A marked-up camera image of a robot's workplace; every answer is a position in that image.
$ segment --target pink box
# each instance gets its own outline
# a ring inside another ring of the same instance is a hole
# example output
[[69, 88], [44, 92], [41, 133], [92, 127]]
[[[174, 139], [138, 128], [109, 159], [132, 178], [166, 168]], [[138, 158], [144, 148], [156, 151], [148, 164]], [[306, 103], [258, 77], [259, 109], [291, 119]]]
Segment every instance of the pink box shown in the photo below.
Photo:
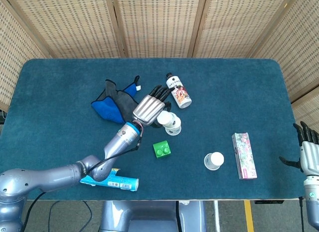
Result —
[[248, 133], [232, 135], [239, 179], [257, 178]]

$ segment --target black cable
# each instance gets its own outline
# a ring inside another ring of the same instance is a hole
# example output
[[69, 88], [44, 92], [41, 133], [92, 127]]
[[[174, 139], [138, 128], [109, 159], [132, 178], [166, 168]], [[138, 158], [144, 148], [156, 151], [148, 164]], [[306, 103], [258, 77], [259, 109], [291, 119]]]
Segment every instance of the black cable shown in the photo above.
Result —
[[114, 156], [111, 156], [111, 157], [109, 157], [109, 158], [106, 158], [106, 159], [104, 159], [104, 160], [101, 160], [100, 162], [98, 162], [98, 163], [96, 163], [94, 166], [92, 166], [92, 167], [87, 171], [86, 174], [89, 174], [92, 170], [94, 170], [95, 168], [97, 168], [98, 166], [100, 166], [101, 164], [103, 164], [104, 162], [106, 162], [106, 161], [108, 161], [108, 160], [110, 160], [110, 159], [113, 159], [113, 158], [118, 157], [118, 156], [122, 156], [122, 155], [124, 155], [124, 154], [126, 154], [126, 153], [128, 153], [128, 152], [131, 152], [131, 151], [137, 151], [137, 150], [139, 149], [139, 147], [140, 147], [141, 141], [142, 141], [142, 137], [139, 138], [138, 143], [137, 143], [137, 145], [136, 145], [134, 148], [132, 148], [132, 149], [130, 149], [130, 150], [127, 150], [127, 151], [124, 151], [124, 152], [121, 152], [121, 153], [119, 153], [119, 154], [117, 154], [117, 155], [114, 155]]
[[83, 203], [87, 206], [87, 208], [88, 208], [89, 211], [90, 211], [90, 218], [89, 218], [89, 220], [85, 223], [85, 225], [83, 225], [83, 227], [80, 229], [79, 232], [82, 232], [82, 231], [85, 229], [85, 227], [89, 224], [89, 222], [91, 221], [91, 219], [92, 219], [92, 211], [91, 211], [91, 208], [90, 208], [89, 205], [86, 203], [86, 201], [83, 201]]
[[42, 192], [40, 195], [38, 195], [37, 198], [35, 198], [35, 200], [32, 202], [32, 204], [30, 205], [29, 209], [28, 209], [28, 212], [26, 213], [26, 217], [25, 217], [25, 220], [24, 220], [24, 224], [22, 226], [22, 232], [25, 231], [25, 228], [26, 228], [26, 225], [28, 224], [28, 220], [29, 220], [29, 216], [30, 216], [30, 212], [34, 206], [34, 204], [37, 202], [37, 200], [40, 199], [41, 196], [43, 196], [45, 194], [45, 192]]
[[51, 205], [51, 207], [50, 207], [49, 218], [48, 218], [48, 232], [50, 232], [50, 220], [51, 220], [52, 209], [53, 209], [53, 207], [54, 207], [57, 203], [59, 203], [59, 202], [61, 202], [61, 201], [56, 201], [56, 202], [54, 202], [54, 203]]
[[177, 227], [178, 227], [178, 232], [182, 232], [181, 229], [181, 223], [180, 223], [180, 217], [179, 217], [179, 201], [176, 201], [176, 220], [177, 220]]
[[[56, 201], [56, 202], [53, 203], [53, 205], [51, 205], [51, 207], [50, 207], [49, 218], [48, 218], [48, 232], [50, 232], [50, 220], [51, 220], [52, 209], [53, 209], [53, 207], [54, 207], [57, 203], [59, 203], [59, 202], [61, 202], [61, 201]], [[83, 203], [86, 205], [86, 207], [89, 209], [90, 218], [89, 218], [89, 220], [85, 223], [85, 225], [83, 225], [83, 227], [80, 229], [79, 232], [82, 232], [82, 231], [86, 228], [86, 226], [87, 226], [87, 225], [91, 222], [91, 220], [92, 220], [92, 210], [91, 210], [91, 208], [89, 207], [89, 205], [87, 204], [86, 201], [82, 201], [82, 202], [83, 202]]]
[[302, 232], [305, 232], [305, 227], [304, 227], [304, 213], [303, 213], [303, 197], [299, 197], [299, 206], [300, 206], [300, 216], [301, 216], [301, 228]]

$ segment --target white cup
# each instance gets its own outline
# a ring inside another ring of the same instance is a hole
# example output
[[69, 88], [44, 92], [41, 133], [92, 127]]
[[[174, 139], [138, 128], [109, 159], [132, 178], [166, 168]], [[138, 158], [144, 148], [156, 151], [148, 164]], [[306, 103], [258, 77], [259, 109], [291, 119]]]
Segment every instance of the white cup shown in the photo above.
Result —
[[176, 136], [181, 131], [181, 120], [172, 112], [162, 111], [157, 117], [158, 122], [165, 127], [165, 131]]
[[204, 164], [207, 169], [216, 171], [224, 163], [224, 156], [220, 152], [209, 153], [204, 158]]

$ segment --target yellow floor line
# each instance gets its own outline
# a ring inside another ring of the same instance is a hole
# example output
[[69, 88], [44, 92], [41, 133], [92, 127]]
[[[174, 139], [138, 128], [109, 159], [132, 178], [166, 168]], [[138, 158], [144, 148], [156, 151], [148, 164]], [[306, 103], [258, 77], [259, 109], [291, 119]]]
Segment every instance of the yellow floor line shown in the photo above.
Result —
[[249, 200], [244, 200], [247, 232], [254, 232], [253, 216], [251, 214], [251, 206]]

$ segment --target white bottle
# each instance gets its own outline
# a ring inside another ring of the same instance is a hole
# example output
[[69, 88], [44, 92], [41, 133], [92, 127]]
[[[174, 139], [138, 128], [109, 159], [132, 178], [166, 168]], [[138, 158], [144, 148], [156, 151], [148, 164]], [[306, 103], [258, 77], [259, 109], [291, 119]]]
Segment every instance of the white bottle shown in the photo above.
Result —
[[178, 76], [173, 76], [171, 73], [166, 75], [167, 81], [166, 85], [169, 88], [174, 87], [175, 90], [171, 92], [173, 95], [176, 103], [178, 104], [179, 108], [185, 108], [191, 104], [191, 98], [186, 91], [186, 88], [181, 83]]

